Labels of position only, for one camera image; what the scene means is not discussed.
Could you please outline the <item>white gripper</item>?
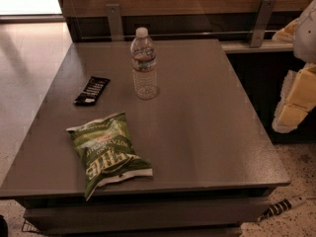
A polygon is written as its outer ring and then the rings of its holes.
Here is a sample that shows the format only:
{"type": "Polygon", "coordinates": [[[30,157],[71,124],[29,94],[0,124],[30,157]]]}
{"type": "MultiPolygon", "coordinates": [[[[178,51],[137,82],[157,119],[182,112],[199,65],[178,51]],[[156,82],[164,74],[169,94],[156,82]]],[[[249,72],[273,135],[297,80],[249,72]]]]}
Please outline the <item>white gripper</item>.
{"type": "Polygon", "coordinates": [[[293,42],[294,56],[306,62],[298,72],[287,72],[276,105],[272,128],[279,133],[289,133],[316,107],[316,64],[313,64],[316,63],[316,0],[298,20],[277,31],[273,41],[293,42]]]}

